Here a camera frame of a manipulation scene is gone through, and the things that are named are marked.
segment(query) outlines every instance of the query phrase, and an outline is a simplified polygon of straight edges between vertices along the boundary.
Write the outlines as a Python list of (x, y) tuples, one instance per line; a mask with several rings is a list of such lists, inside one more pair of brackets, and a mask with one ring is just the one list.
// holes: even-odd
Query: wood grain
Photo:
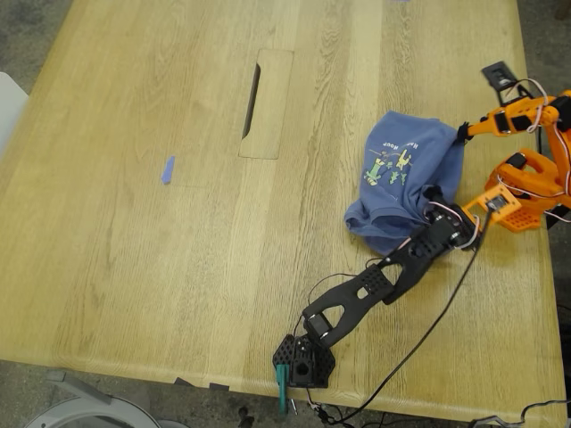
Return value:
[[(294, 53), (275, 160), (238, 155), (261, 49)], [(478, 120), (496, 105), (479, 70), (501, 59), (525, 75), (515, 0), (76, 0), (0, 160), (0, 358), (277, 395), (271, 355), (308, 290), (372, 256), (343, 225), (369, 130), (390, 109)], [(520, 146), (467, 145), (457, 201)], [(315, 399), (359, 405), (468, 258), (371, 310)], [(545, 230), (493, 228), (371, 407), (517, 420), (563, 398), (554, 302)]]
[(250, 95), (251, 127), (240, 144), (243, 158), (277, 159), (293, 60), (291, 51), (260, 50), (259, 86)]

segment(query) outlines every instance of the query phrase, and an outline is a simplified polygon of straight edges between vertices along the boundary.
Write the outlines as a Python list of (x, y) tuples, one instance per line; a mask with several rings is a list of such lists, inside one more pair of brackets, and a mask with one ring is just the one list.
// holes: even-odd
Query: black bracket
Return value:
[(484, 67), (482, 69), (482, 73), (484, 74), (486, 80), (488, 80), (490, 86), (493, 87), (493, 89), (496, 91), (496, 95), (501, 106), (508, 105), (526, 96), (533, 98), (530, 92), (520, 85), (517, 87), (517, 94), (519, 95), (518, 97), (509, 101), (503, 99), (501, 93), (507, 89), (511, 89), (513, 86), (519, 83), (519, 80), (517, 80), (516, 76), (514, 76), (514, 73), (511, 72), (504, 61), (496, 62), (495, 64)]
[(550, 103), (559, 113), (557, 128), (566, 132), (571, 128), (571, 98), (567, 95), (558, 96)]
[[(565, 217), (566, 214), (569, 212), (569, 208), (566, 207), (565, 205), (557, 205), (556, 207), (552, 208), (550, 212), (555, 214), (556, 216)], [(547, 225), (547, 230), (550, 230), (552, 227), (554, 227), (558, 221), (559, 219), (556, 217), (545, 216), (545, 223)]]
[(288, 334), (274, 353), (272, 363), (274, 367), (278, 364), (290, 367), (287, 386), (292, 388), (326, 388), (335, 368), (331, 350), (320, 347), (307, 334), (298, 337)]
[[(446, 203), (438, 187), (429, 189), (425, 196), (447, 209), (434, 205), (434, 210), (428, 214), (430, 224), (417, 228), (407, 243), (378, 264), (371, 265), (351, 280), (326, 291), (303, 310), (303, 327), (314, 342), (324, 348), (335, 345), (379, 301), (386, 305), (393, 303), (420, 281), (435, 259), (467, 243), (474, 235), (476, 226), (458, 205)], [(466, 249), (477, 244), (478, 240), (475, 239)], [(383, 268), (391, 265), (401, 267), (401, 273), (394, 284), (383, 274)], [(338, 306), (343, 307), (343, 314), (337, 325), (332, 326), (324, 311)]]
[[(476, 226), (458, 205), (446, 203), (440, 188), (430, 188), (425, 197), (438, 202), (427, 213), (429, 225), (417, 228), (405, 244), (378, 264), (326, 291), (303, 310), (307, 334), (295, 338), (288, 334), (273, 358), (274, 366), (289, 365), (289, 386), (326, 388), (335, 367), (329, 348), (349, 334), (378, 302), (393, 303), (420, 281), (435, 259), (474, 236)], [(479, 239), (472, 241), (465, 250), (478, 245)], [(401, 267), (394, 284), (383, 273), (383, 268), (391, 265)], [(343, 314), (333, 326), (324, 312), (338, 306), (343, 307)]]

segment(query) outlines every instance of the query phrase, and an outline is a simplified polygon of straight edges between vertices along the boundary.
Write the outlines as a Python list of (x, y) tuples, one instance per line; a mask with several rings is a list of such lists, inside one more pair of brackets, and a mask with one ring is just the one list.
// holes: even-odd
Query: rectangular cutout panel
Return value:
[(243, 158), (277, 159), (286, 111), (289, 77), (294, 53), (274, 49), (258, 52), (244, 136), (240, 144)]

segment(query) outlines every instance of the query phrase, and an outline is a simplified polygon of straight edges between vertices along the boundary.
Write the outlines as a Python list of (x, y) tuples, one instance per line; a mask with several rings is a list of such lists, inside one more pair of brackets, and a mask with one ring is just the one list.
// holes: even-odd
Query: black cable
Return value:
[(529, 404), (529, 405), (525, 406), (521, 412), (520, 423), (521, 424), (525, 423), (525, 414), (527, 413), (527, 410), (529, 410), (530, 408), (548, 406), (549, 404), (567, 404), (569, 402), (571, 402), (571, 399), (550, 399), (548, 401), (544, 401), (541, 403)]
[(525, 414), (527, 413), (527, 410), (529, 410), (530, 408), (548, 406), (549, 404), (567, 404), (569, 402), (571, 402), (571, 399), (550, 399), (548, 401), (543, 401), (540, 403), (529, 404), (524, 407), (524, 409), (521, 412), (520, 420), (517, 422), (506, 422), (500, 417), (493, 415), (493, 416), (482, 417), (480, 419), (474, 419), (472, 422), (470, 422), (468, 427), (474, 427), (481, 424), (488, 424), (489, 422), (495, 422), (496, 424), (504, 428), (516, 428), (525, 424)]
[(337, 412), (339, 412), (339, 417), (343, 417), (343, 413), (341, 413), (341, 409), (338, 406), (336, 406), (335, 404), (327, 404), (327, 406), (337, 410)]
[(423, 422), (423, 421), (430, 421), (431, 419), (428, 417), (423, 417), (423, 418), (413, 418), (413, 419), (396, 419), (395, 421), (391, 421), (391, 422), (387, 422), (386, 424), (383, 424), (383, 421), (385, 420), (385, 415), (386, 413), (383, 413), (383, 417), (381, 417), (381, 422), (367, 422), (366, 424), (364, 424), (363, 426), (361, 426), (361, 428), (366, 428), (368, 426), (373, 426), (376, 425), (377, 428), (381, 428), (382, 426), (389, 426), (389, 425), (395, 425), (395, 424), (401, 424), (403, 422)]
[(458, 281), (458, 283), (456, 284), (456, 286), (454, 287), (454, 290), (452, 291), (452, 294), (450, 296), (450, 298), (448, 299), (448, 302), (446, 303), (446, 306), (444, 306), (443, 311), (440, 313), (440, 315), (436, 318), (436, 320), (430, 325), (430, 327), (428, 327), (428, 330), (426, 330), (426, 333), (424, 333), (424, 335), (420, 338), (420, 340), (418, 341), (418, 343), (409, 351), (409, 353), (401, 360), (401, 362), (393, 369), (393, 371), (391, 373), (389, 373), (389, 375), (380, 383), (380, 385), (378, 385), (377, 389), (371, 394), (371, 396), (363, 403), (360, 405), (360, 407), (358, 407), (357, 409), (355, 409), (353, 412), (351, 412), (349, 415), (347, 415), (346, 417), (336, 420), (334, 422), (327, 422), (329, 425), (337, 425), (337, 424), (342, 424), (345, 421), (351, 419), (352, 417), (354, 417), (355, 415), (357, 415), (359, 412), (361, 412), (366, 406), (368, 406), (368, 404), (375, 399), (375, 397), (377, 396), (377, 394), (385, 387), (385, 385), (393, 378), (393, 376), (400, 370), (400, 368), (402, 366), (404, 366), (404, 363), (406, 363), (410, 357), (412, 357), (412, 355), (417, 351), (418, 348), (420, 348), (420, 346), (425, 342), (426, 338), (428, 337), (428, 335), (434, 330), (434, 328), (438, 325), (438, 323), (440, 323), (440, 320), (443, 319), (444, 315), (446, 315), (446, 312), (448, 312), (448, 309), (450, 308), (452, 302), (454, 301), (454, 298), (456, 297), (456, 294), (458, 293), (458, 290), (460, 288), (460, 286), (462, 285), (462, 283), (464, 282), (464, 278), (466, 277), (466, 275), (468, 274), (468, 271), (470, 270), (470, 268), (472, 267), (472, 264), (474, 263), (474, 260), (476, 259), (476, 256), (480, 250), (480, 248), (482, 247), (482, 243), (484, 242), (484, 238), (486, 236), (486, 233), (488, 231), (488, 227), (490, 225), (490, 217), (492, 216), (492, 210), (488, 209), (486, 215), (485, 215), (485, 219), (484, 219), (484, 226), (482, 227), (482, 234), (480, 236), (480, 243), (478, 244), (478, 246), (476, 247), (476, 249), (474, 250), (474, 254), (472, 255), (472, 257), (470, 258), (470, 261), (468, 262), (468, 264), (466, 265), (466, 268), (464, 269), (464, 272), (462, 273), (462, 276), (460, 277), (460, 280)]
[(308, 305), (311, 304), (310, 297), (311, 297), (311, 293), (313, 292), (313, 290), (315, 290), (316, 287), (317, 287), (319, 284), (321, 284), (323, 281), (325, 281), (326, 279), (332, 278), (332, 277), (334, 277), (334, 276), (352, 276), (352, 277), (354, 278), (356, 275), (354, 275), (354, 274), (345, 274), (345, 273), (343, 273), (343, 272), (338, 272), (338, 273), (336, 273), (336, 274), (328, 275), (328, 276), (326, 276), (325, 278), (321, 278), (321, 279), (318, 281), (317, 284), (315, 284), (315, 285), (313, 285), (313, 286), (311, 287), (310, 292), (307, 293), (307, 304), (308, 304)]

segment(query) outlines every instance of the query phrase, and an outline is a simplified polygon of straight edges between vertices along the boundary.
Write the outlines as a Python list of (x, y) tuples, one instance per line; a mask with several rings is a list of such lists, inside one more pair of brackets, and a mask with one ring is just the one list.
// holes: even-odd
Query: green clamp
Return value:
[(289, 381), (289, 365), (278, 364), (276, 366), (276, 380), (279, 388), (279, 414), (287, 414), (287, 384)]

